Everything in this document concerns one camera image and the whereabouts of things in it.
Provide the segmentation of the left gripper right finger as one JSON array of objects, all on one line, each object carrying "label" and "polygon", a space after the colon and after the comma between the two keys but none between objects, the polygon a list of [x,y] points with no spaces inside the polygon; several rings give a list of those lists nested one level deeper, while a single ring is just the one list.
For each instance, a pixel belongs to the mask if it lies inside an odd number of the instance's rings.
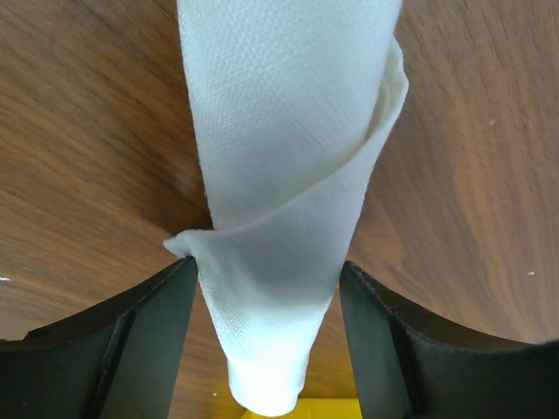
[{"label": "left gripper right finger", "polygon": [[556,418],[558,343],[475,331],[393,292],[356,264],[342,315],[365,418]]}]

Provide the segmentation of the white cloth napkin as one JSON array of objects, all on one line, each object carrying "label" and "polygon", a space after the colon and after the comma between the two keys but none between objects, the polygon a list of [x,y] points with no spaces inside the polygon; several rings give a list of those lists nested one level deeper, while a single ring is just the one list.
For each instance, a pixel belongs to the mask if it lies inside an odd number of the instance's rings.
[{"label": "white cloth napkin", "polygon": [[177,5],[211,230],[195,259],[233,398],[291,412],[409,82],[398,1]]}]

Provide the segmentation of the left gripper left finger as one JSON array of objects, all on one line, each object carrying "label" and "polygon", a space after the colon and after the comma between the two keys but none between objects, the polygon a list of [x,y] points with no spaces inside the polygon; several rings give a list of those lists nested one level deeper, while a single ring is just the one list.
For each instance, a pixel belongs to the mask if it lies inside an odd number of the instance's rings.
[{"label": "left gripper left finger", "polygon": [[197,266],[182,258],[139,285],[1,342],[3,418],[166,418]]}]

